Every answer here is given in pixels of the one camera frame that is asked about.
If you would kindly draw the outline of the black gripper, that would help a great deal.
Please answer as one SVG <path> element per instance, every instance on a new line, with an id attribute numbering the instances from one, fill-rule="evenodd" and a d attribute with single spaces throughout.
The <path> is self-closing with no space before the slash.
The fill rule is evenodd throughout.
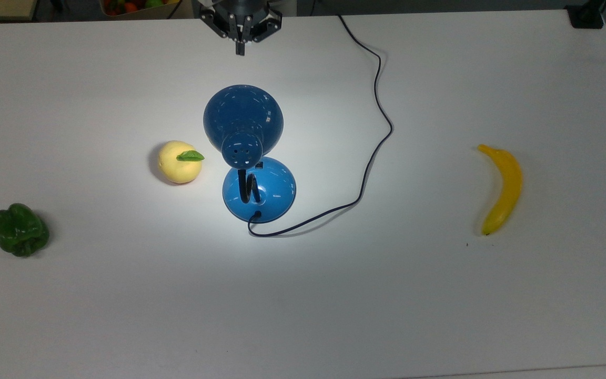
<path id="1" fill-rule="evenodd" d="M 220 1 L 219 8 L 226 16 L 200 11 L 200 19 L 219 37 L 232 40 L 238 56 L 245 55 L 247 43 L 260 43 L 281 29 L 283 15 L 270 11 L 267 1 Z"/>

